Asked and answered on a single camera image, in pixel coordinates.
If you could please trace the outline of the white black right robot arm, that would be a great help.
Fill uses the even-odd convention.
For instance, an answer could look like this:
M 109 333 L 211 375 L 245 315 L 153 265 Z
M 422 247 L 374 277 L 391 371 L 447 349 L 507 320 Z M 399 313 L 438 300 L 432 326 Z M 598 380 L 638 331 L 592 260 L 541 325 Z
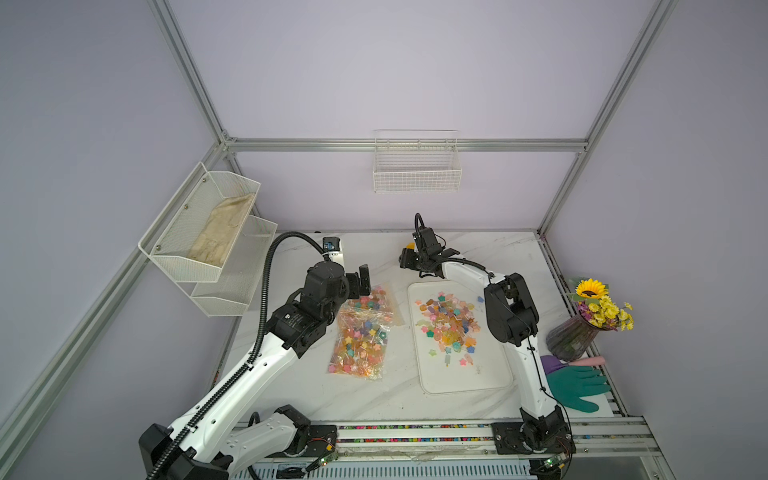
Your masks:
M 419 276 L 456 282 L 484 299 L 487 327 L 495 340 L 511 351 L 511 368 L 520 394 L 522 425 L 512 434 L 500 433 L 507 449 L 526 453 L 561 450 L 571 458 L 575 447 L 567 412 L 549 388 L 538 348 L 539 314 L 524 277 L 499 276 L 484 265 L 463 258 L 442 237 L 414 216 L 414 245 L 398 258 L 402 269 Z

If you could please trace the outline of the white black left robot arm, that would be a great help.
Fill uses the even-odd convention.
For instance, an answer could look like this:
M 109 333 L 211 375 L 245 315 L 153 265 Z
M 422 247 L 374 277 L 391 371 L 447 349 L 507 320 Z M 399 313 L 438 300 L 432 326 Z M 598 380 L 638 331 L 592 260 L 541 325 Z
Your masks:
M 306 241 L 323 259 L 308 269 L 302 288 L 270 311 L 273 257 L 289 238 Z M 253 411 L 266 388 L 326 334 L 347 300 L 370 292 L 368 266 L 346 272 L 339 238 L 316 242 L 301 232 L 279 235 L 265 258 L 259 330 L 253 346 L 185 414 L 169 426 L 153 424 L 141 435 L 139 448 L 147 478 L 231 479 L 273 454 L 302 453 L 311 422 L 290 405 L 245 429 L 237 424 Z

